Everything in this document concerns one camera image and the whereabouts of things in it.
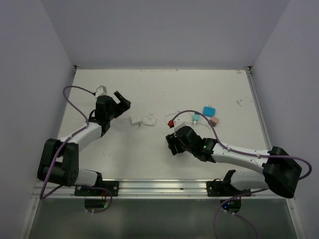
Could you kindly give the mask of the white rectangular charger plug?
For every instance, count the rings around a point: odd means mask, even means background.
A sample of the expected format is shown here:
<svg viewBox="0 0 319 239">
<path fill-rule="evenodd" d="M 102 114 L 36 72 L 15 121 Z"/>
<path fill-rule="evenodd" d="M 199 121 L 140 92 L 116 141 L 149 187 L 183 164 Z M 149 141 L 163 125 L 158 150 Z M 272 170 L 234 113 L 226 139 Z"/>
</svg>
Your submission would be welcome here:
<svg viewBox="0 0 319 239">
<path fill-rule="evenodd" d="M 130 115 L 130 121 L 133 126 L 142 124 L 142 118 L 139 115 Z"/>
</svg>

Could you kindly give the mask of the teal usb charger plug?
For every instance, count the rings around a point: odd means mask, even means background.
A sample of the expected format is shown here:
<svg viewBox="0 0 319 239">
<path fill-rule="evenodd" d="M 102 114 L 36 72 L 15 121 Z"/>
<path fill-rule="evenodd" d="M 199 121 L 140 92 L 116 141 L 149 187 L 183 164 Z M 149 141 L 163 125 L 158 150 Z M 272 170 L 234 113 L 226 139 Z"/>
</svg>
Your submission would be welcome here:
<svg viewBox="0 0 319 239">
<path fill-rule="evenodd" d="M 199 120 L 199 114 L 194 113 L 193 117 L 192 117 L 192 122 L 193 124 L 196 124 Z"/>
</svg>

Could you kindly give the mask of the white square plug adapter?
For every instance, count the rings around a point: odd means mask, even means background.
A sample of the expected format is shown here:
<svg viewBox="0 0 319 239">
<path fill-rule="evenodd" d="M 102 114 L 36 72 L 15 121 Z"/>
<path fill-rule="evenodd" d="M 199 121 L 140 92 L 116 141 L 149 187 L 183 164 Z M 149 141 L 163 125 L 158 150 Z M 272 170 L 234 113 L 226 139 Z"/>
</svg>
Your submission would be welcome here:
<svg viewBox="0 0 319 239">
<path fill-rule="evenodd" d="M 153 113 L 148 113 L 143 118 L 143 124 L 146 126 L 155 126 L 157 118 Z"/>
</svg>

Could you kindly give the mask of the pink dual usb charger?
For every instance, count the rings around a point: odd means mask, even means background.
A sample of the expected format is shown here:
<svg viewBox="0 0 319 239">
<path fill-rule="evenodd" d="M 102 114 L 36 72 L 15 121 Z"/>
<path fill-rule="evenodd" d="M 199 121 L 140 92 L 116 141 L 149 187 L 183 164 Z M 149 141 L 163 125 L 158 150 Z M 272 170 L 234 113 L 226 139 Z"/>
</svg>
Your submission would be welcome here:
<svg viewBox="0 0 319 239">
<path fill-rule="evenodd" d="M 209 121 L 213 125 L 213 127 L 216 127 L 216 125 L 219 123 L 219 118 L 211 117 Z"/>
</svg>

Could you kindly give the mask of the blue square plug adapter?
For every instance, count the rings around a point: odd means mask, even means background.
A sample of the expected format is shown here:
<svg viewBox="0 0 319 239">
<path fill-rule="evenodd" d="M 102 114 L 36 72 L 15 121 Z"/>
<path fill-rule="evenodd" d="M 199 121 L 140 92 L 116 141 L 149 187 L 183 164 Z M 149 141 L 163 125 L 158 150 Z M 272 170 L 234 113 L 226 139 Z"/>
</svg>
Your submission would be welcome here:
<svg viewBox="0 0 319 239">
<path fill-rule="evenodd" d="M 202 113 L 207 117 L 214 117 L 216 109 L 210 106 L 204 106 Z"/>
</svg>

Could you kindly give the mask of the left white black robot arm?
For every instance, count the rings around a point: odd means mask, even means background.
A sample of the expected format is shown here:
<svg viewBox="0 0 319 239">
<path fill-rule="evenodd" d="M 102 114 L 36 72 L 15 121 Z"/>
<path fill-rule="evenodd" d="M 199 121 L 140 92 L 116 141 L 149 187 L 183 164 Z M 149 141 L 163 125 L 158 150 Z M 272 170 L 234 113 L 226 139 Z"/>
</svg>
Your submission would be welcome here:
<svg viewBox="0 0 319 239">
<path fill-rule="evenodd" d="M 101 174 L 79 168 L 79 153 L 93 141 L 101 138 L 116 119 L 131 107 L 119 92 L 114 92 L 115 100 L 107 95 L 96 98 L 95 109 L 90 113 L 88 123 L 71 135 L 60 139 L 48 139 L 43 148 L 37 178 L 62 186 L 86 186 L 90 194 L 102 193 L 104 184 Z"/>
</svg>

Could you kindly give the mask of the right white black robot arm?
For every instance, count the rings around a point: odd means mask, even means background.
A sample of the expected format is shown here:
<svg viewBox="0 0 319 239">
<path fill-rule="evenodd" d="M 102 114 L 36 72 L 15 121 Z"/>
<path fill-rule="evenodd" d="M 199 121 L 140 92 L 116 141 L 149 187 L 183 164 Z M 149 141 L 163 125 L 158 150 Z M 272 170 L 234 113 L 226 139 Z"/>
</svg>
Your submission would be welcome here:
<svg viewBox="0 0 319 239">
<path fill-rule="evenodd" d="M 246 172 L 227 172 L 222 183 L 226 195 L 249 189 L 269 189 L 284 198 L 294 197 L 302 168 L 280 147 L 241 152 L 231 145 L 222 146 L 216 139 L 201 138 L 189 126 L 183 126 L 165 138 L 172 155 L 187 151 L 202 162 L 246 168 Z"/>
</svg>

